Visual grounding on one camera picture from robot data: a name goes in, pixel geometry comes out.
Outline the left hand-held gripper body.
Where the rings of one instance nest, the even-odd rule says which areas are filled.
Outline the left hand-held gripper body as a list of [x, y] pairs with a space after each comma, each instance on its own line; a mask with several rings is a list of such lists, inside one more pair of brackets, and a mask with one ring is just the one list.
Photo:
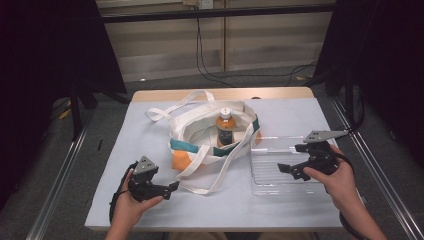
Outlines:
[[152, 179], [158, 173], [158, 170], [159, 167], [146, 156], [143, 156], [137, 162], [128, 182], [128, 190], [135, 200], [142, 202], [171, 193], [169, 186], [152, 183]]

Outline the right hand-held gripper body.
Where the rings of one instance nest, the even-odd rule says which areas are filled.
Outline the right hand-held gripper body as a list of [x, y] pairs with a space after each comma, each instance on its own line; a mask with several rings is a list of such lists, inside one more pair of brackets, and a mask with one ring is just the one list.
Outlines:
[[331, 149], [328, 141], [333, 138], [346, 136], [347, 130], [343, 131], [312, 131], [303, 140], [303, 144], [297, 144], [295, 149], [300, 153], [308, 153], [308, 160], [291, 167], [292, 175], [304, 175], [304, 168], [310, 167], [326, 175], [331, 175], [337, 170], [337, 156]]

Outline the clear plastic tray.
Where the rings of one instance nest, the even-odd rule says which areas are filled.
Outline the clear plastic tray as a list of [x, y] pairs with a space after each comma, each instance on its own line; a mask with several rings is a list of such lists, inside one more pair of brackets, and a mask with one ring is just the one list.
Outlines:
[[278, 164], [293, 165], [308, 160], [308, 153], [297, 152], [295, 146], [303, 144], [299, 136], [262, 137], [251, 147], [252, 188], [255, 195], [307, 195], [324, 194], [323, 185], [310, 177], [309, 181], [295, 180], [282, 173]]

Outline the white canvas tote bag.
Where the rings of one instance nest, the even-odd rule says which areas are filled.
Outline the white canvas tote bag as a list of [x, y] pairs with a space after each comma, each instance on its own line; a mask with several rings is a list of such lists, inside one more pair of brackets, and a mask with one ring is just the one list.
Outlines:
[[[216, 120], [225, 107], [235, 119], [235, 141], [220, 147]], [[245, 156], [260, 136], [259, 119], [250, 106], [240, 100], [217, 100], [207, 90], [195, 90], [165, 110], [150, 108], [145, 115], [154, 122], [163, 118], [168, 121], [172, 167], [179, 171], [176, 179], [195, 194], [214, 192], [232, 160]], [[211, 186], [201, 188], [187, 182], [196, 170], [213, 163], [220, 163], [222, 168]]]

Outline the orange drink bottle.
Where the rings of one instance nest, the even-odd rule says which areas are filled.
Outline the orange drink bottle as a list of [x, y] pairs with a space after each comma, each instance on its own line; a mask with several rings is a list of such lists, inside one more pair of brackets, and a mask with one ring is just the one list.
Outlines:
[[234, 129], [236, 120], [232, 115], [232, 110], [224, 107], [216, 119], [217, 145], [223, 147], [234, 142]]

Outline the person's left hand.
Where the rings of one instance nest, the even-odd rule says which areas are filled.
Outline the person's left hand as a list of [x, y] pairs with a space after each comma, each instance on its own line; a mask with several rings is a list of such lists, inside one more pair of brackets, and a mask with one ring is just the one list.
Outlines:
[[138, 202], [129, 193], [128, 181], [132, 175], [129, 172], [118, 196], [110, 229], [120, 232], [129, 232], [139, 222], [144, 212], [161, 203], [164, 198], [156, 196], [149, 200]]

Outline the person's right hand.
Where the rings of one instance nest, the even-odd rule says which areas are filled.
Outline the person's right hand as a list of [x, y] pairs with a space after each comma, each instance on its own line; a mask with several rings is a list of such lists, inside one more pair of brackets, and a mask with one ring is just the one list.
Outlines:
[[340, 211], [363, 206], [356, 189], [352, 167], [345, 160], [337, 159], [337, 170], [331, 175], [311, 167], [305, 167], [304, 172], [324, 185], [335, 207]]

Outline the white table mat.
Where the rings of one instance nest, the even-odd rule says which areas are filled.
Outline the white table mat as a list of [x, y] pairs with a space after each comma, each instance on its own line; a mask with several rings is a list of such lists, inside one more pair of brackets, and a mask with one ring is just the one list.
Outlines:
[[[252, 99], [248, 106], [259, 116], [263, 137], [305, 137], [313, 130], [325, 130], [328, 123], [314, 98]], [[159, 167], [153, 180], [168, 184], [177, 175], [171, 167], [166, 121], [152, 122], [145, 116], [148, 102], [129, 106], [103, 175], [99, 181], [85, 225], [93, 231], [108, 230], [113, 194], [128, 166], [147, 156]], [[255, 195], [252, 188], [251, 159], [231, 162], [223, 183], [208, 195], [198, 195], [184, 187], [143, 214], [135, 228], [153, 232], [271, 232], [331, 231], [342, 225], [339, 211], [330, 196]]]

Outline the black curtain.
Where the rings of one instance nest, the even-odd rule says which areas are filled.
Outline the black curtain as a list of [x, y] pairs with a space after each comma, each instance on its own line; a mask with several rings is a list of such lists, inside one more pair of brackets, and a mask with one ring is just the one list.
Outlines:
[[0, 0], [0, 210], [35, 160], [53, 103], [126, 87], [96, 0]]
[[424, 0], [336, 0], [314, 76], [350, 77], [424, 167]]

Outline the black horizontal bar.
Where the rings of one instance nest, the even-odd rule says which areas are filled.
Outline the black horizontal bar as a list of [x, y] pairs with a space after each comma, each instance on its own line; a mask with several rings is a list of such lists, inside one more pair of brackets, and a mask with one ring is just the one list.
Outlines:
[[187, 11], [171, 11], [171, 12], [157, 12], [157, 13], [114, 14], [114, 15], [103, 15], [100, 18], [100, 21], [102, 23], [127, 23], [127, 22], [241, 17], [241, 16], [275, 15], [275, 14], [322, 13], [322, 12], [332, 12], [335, 10], [335, 8], [336, 8], [335, 3], [326, 3], [326, 4], [312, 4], [312, 5], [289, 5], [289, 6], [273, 6], [273, 7], [255, 7], [255, 8], [227, 8], [227, 9], [187, 10]]

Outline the metal floor rail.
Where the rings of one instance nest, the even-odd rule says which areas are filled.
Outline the metal floor rail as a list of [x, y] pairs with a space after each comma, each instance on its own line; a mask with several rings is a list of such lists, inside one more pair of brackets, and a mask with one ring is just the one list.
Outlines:
[[372, 110], [338, 140], [355, 165], [367, 207], [389, 240], [424, 240], [424, 169]]
[[84, 143], [88, 127], [92, 123], [95, 110], [89, 110], [83, 121], [82, 129], [76, 139], [72, 141], [62, 166], [55, 178], [52, 188], [44, 201], [41, 210], [30, 228], [26, 240], [43, 240], [45, 232], [50, 224], [54, 211], [58, 205], [58, 201], [64, 186], [67, 182], [69, 174], [73, 168], [74, 162], [78, 157], [80, 149]]

